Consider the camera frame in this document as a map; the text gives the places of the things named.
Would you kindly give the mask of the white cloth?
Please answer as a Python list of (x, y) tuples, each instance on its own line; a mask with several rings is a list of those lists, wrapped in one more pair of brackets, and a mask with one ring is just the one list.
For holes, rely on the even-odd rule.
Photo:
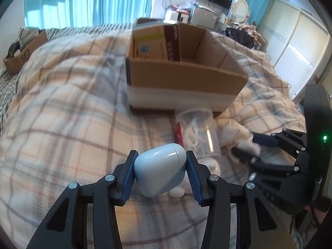
[(217, 126), (220, 146), (230, 150), (233, 146), (241, 148), (255, 156), (259, 156), (261, 148), (253, 142), (253, 134), (234, 119)]

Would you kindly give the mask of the clear plastic floss jar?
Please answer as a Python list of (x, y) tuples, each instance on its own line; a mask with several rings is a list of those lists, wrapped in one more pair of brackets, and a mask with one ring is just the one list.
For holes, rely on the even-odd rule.
[(177, 109), (175, 118), (179, 126), (178, 140), (185, 150), (192, 150), (197, 159), (221, 157), (216, 124), (210, 109)]

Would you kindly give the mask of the white ceramic animal figurine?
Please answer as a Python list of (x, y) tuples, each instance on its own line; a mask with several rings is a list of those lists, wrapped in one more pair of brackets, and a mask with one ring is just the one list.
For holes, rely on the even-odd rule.
[[(221, 175), (220, 165), (218, 161), (213, 157), (199, 158), (198, 164), (199, 164), (199, 170), (201, 173), (203, 173), (204, 177), (207, 177), (210, 174), (215, 174), (218, 176)], [(174, 198), (181, 198), (185, 194), (192, 194), (188, 173), (185, 174), (185, 177), (180, 185), (169, 191), (169, 195)]]

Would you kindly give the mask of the pale blue earbuds case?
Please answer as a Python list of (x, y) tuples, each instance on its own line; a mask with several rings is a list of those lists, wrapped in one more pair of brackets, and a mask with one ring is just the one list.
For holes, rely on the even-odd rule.
[(140, 192), (157, 197), (177, 187), (186, 172), (186, 151), (176, 143), (165, 144), (140, 154), (134, 173)]

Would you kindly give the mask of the white sliding wardrobe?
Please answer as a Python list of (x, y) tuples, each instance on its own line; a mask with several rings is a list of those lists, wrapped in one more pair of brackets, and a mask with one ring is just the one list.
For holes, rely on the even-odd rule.
[(274, 0), (261, 29), (266, 53), (276, 74), (289, 85), (296, 99), (313, 77), (330, 36), (313, 17), (281, 0)]

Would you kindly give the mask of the plaid beige blanket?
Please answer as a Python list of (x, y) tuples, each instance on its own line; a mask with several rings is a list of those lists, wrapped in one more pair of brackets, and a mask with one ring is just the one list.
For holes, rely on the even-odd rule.
[[(305, 132), (288, 84), (256, 51), (213, 33), (248, 74), (247, 85), (216, 118), (250, 132)], [(1, 227), (26, 248), (70, 182), (94, 183), (139, 153), (175, 142), (174, 116), (134, 115), (125, 54), (130, 32), (73, 35), (36, 50), (22, 69), (1, 135)], [(134, 188), (116, 208), (123, 248), (200, 248), (208, 209), (192, 195), (145, 198)]]

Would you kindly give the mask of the open cardboard box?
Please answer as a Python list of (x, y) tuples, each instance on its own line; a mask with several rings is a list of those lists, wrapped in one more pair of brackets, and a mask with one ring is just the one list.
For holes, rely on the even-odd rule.
[(176, 21), (181, 61), (135, 57), (133, 34), (126, 53), (128, 103), (132, 111), (170, 112), (187, 107), (225, 111), (246, 86), (248, 76), (231, 51), (209, 30)]

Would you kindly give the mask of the black jacket on chair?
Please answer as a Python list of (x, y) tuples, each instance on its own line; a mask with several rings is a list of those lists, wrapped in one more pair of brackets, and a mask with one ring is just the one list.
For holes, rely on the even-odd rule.
[(249, 49), (252, 49), (255, 45), (254, 38), (243, 30), (226, 28), (223, 34)]

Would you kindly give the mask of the oval white vanity mirror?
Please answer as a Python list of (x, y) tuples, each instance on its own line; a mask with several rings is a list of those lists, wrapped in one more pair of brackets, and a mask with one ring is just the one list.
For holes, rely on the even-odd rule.
[(245, 0), (238, 0), (231, 7), (231, 16), (235, 17), (235, 22), (245, 23), (250, 16), (249, 5)]

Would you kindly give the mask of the silver mini fridge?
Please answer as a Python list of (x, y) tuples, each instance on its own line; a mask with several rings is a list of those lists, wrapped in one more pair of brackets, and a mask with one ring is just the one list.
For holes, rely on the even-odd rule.
[(204, 6), (193, 6), (190, 13), (190, 24), (212, 30), (217, 21), (217, 13)]

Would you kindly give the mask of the yellow maroon product box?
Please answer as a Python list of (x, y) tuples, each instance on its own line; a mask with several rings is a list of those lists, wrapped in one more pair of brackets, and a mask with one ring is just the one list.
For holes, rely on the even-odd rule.
[(138, 24), (133, 29), (135, 57), (181, 61), (177, 23), (153, 21)]

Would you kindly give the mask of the white suitcase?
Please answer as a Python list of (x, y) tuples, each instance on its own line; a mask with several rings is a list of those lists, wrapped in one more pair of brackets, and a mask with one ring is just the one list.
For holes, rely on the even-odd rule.
[(187, 24), (189, 23), (189, 12), (186, 10), (178, 11), (175, 9), (167, 9), (165, 19)]

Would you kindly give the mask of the small cardboard box with clutter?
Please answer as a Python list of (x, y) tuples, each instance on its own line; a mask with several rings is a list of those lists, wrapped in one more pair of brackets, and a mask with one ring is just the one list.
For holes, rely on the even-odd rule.
[(48, 42), (46, 30), (30, 32), (24, 38), (17, 40), (9, 47), (7, 56), (3, 59), (7, 73), (15, 75), (20, 72), (32, 53)]

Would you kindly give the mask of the teal window curtain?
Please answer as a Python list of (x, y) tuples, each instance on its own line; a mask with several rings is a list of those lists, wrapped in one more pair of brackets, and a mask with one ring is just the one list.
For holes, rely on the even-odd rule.
[(149, 17), (153, 0), (24, 0), (26, 26), (81, 28), (134, 23)]

